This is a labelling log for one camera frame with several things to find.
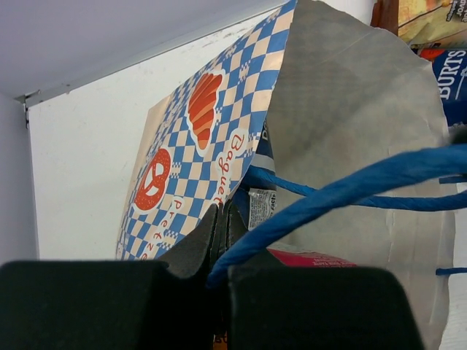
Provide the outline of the pink Real snack packet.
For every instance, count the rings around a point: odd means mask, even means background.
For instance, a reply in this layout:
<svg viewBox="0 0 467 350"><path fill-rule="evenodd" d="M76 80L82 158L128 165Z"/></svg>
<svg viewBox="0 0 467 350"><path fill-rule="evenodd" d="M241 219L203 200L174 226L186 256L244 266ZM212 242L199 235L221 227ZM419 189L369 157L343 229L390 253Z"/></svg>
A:
<svg viewBox="0 0 467 350"><path fill-rule="evenodd" d="M268 249L281 263L290 267L308 268L348 268L356 264L347 260L316 252L286 252Z"/></svg>

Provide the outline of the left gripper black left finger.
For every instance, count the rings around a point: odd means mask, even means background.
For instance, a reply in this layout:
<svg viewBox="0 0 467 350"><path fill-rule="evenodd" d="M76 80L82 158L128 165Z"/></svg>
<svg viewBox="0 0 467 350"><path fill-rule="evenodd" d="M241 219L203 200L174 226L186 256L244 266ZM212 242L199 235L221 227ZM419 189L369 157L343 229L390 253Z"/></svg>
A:
<svg viewBox="0 0 467 350"><path fill-rule="evenodd" d="M3 349L210 349L204 284L218 207L158 260L1 267Z"/></svg>

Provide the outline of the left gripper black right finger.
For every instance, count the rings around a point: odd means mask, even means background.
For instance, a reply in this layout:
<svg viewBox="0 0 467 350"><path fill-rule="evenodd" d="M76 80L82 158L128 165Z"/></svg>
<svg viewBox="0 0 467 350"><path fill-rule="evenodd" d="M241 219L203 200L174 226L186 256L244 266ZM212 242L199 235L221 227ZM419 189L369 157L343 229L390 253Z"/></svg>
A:
<svg viewBox="0 0 467 350"><path fill-rule="evenodd" d="M381 268L308 268L267 249L228 272L229 349L422 349L409 301Z"/></svg>

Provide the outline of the blue Doritos chip bag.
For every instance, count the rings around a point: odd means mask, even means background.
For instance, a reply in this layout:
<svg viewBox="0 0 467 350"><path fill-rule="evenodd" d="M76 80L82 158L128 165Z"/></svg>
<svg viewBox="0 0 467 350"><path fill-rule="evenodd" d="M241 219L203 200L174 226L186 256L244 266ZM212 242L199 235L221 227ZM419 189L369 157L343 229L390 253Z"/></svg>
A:
<svg viewBox="0 0 467 350"><path fill-rule="evenodd" d="M248 230L252 230L274 214L277 195L276 185L255 175L252 168L259 168L268 175L275 175L267 122L263 124L250 167L233 195L233 203L237 206Z"/></svg>

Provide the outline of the blue patterned paper bag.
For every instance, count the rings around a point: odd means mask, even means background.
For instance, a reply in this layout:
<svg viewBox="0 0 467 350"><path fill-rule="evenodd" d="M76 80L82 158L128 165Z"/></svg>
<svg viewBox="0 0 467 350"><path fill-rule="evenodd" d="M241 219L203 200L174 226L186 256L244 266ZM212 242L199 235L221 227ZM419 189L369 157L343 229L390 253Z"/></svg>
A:
<svg viewBox="0 0 467 350"><path fill-rule="evenodd" d="M233 196L267 122L274 214L252 230ZM450 138L432 65L390 32L289 1L149 110L116 257L158 260L218 207L204 289L227 342L228 272L264 249L391 272L424 344L449 313L466 146Z"/></svg>

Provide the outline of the brown cassava chips bag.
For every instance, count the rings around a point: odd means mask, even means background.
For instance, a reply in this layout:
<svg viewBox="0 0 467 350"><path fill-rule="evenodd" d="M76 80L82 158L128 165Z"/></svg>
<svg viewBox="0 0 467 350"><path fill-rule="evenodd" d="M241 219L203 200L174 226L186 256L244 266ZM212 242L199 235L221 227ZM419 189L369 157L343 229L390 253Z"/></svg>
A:
<svg viewBox="0 0 467 350"><path fill-rule="evenodd" d="M376 1L371 26L415 48L466 46L466 0Z"/></svg>

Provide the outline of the dark blue chip bag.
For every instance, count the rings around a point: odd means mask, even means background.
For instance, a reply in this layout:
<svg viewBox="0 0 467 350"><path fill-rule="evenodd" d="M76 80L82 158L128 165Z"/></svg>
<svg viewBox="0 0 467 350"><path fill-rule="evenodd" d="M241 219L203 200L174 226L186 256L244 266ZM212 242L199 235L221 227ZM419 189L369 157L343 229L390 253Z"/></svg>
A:
<svg viewBox="0 0 467 350"><path fill-rule="evenodd" d="M424 49L419 56L432 63L448 127L466 125L466 50Z"/></svg>

